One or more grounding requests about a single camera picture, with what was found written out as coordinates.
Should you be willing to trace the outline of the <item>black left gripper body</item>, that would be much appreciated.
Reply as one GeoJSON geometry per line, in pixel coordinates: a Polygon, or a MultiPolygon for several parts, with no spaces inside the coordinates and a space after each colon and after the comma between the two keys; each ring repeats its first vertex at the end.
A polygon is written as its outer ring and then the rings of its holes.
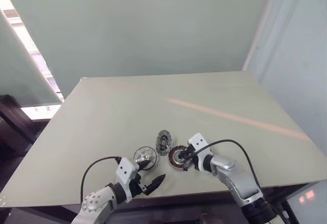
{"type": "Polygon", "coordinates": [[[132,198],[144,193],[147,190],[146,185],[141,182],[140,174],[137,173],[135,178],[130,181],[129,190],[132,198]]]}

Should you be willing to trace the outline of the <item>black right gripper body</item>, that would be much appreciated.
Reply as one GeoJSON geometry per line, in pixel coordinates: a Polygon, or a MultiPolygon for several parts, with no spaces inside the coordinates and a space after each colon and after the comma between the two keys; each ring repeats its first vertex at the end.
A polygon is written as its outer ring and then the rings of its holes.
{"type": "Polygon", "coordinates": [[[195,154],[195,148],[193,145],[189,145],[186,149],[186,151],[188,151],[190,153],[190,157],[189,158],[185,158],[186,160],[192,160],[192,164],[191,166],[194,167],[195,170],[199,170],[198,168],[198,156],[195,154]]]}

